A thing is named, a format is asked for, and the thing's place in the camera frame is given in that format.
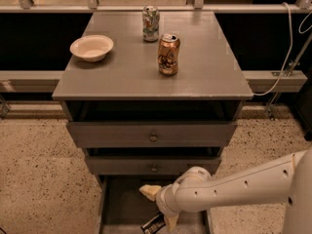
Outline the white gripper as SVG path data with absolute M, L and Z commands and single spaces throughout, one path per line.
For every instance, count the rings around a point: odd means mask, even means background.
M 156 200 L 159 211 L 164 215 L 167 229 L 172 232 L 176 227 L 179 214 L 173 186 L 170 184 L 161 188 L 160 185 L 145 184 L 139 192 L 152 202 Z

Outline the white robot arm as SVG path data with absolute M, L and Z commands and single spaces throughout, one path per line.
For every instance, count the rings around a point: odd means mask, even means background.
M 192 167 L 167 186 L 146 184 L 139 191 L 159 209 L 141 226 L 144 234 L 164 226 L 172 231 L 182 212 L 277 203 L 287 205 L 282 234 L 312 234 L 312 149 L 220 179 Z

